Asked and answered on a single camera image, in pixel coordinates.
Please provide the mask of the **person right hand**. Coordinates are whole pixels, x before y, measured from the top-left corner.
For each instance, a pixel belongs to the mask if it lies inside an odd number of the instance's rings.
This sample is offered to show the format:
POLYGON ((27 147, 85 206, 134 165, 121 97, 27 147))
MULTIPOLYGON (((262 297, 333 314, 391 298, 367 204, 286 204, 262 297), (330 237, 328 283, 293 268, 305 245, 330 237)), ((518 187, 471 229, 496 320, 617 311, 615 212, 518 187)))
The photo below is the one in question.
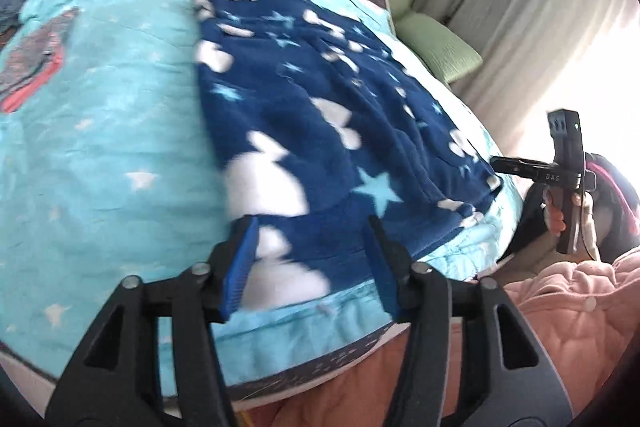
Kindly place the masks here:
POLYGON ((572 195, 572 209, 568 216, 562 209, 565 192, 559 187, 544 189, 544 223, 548 231, 556 237, 556 249, 560 249, 561 237, 567 232, 570 241, 567 257, 574 262, 584 260, 600 261, 597 245, 597 230, 593 217, 593 200, 589 193, 572 195))

